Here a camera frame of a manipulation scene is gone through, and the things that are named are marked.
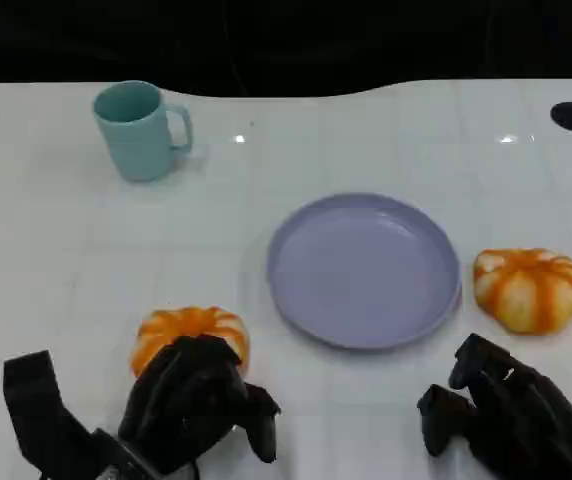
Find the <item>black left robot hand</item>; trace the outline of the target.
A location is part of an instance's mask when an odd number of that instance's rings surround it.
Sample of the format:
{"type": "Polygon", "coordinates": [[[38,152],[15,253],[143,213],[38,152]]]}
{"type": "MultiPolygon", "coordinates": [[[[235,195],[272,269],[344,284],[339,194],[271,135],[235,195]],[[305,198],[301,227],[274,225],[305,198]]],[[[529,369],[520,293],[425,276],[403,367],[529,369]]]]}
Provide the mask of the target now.
{"type": "Polygon", "coordinates": [[[240,365],[219,337],[177,338],[137,377],[119,438],[162,475],[193,462],[235,427],[262,462],[274,462],[281,409],[266,389],[242,379],[240,365]]]}

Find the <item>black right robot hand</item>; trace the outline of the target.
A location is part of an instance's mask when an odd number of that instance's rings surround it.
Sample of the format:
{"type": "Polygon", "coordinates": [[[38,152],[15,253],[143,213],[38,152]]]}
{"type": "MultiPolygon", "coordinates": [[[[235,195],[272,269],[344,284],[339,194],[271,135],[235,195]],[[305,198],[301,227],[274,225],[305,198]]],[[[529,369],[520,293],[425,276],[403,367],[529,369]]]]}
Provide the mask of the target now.
{"type": "Polygon", "coordinates": [[[572,404],[550,378],[475,333],[455,359],[417,403],[428,453],[461,437],[498,479],[572,479],[572,404]]]}

